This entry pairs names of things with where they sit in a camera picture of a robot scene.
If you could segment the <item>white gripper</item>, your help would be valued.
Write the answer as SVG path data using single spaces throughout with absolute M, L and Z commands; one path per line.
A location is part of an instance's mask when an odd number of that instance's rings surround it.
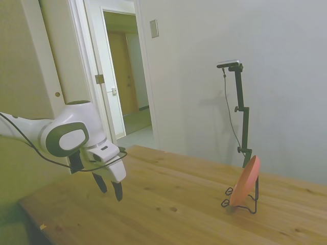
M 126 177 L 126 170 L 119 155 L 112 153 L 82 153 L 82 163 L 85 170 L 94 169 L 92 176 L 102 193 L 107 192 L 107 186 L 103 178 L 112 181 L 116 199 L 123 199 L 123 188 L 121 181 Z

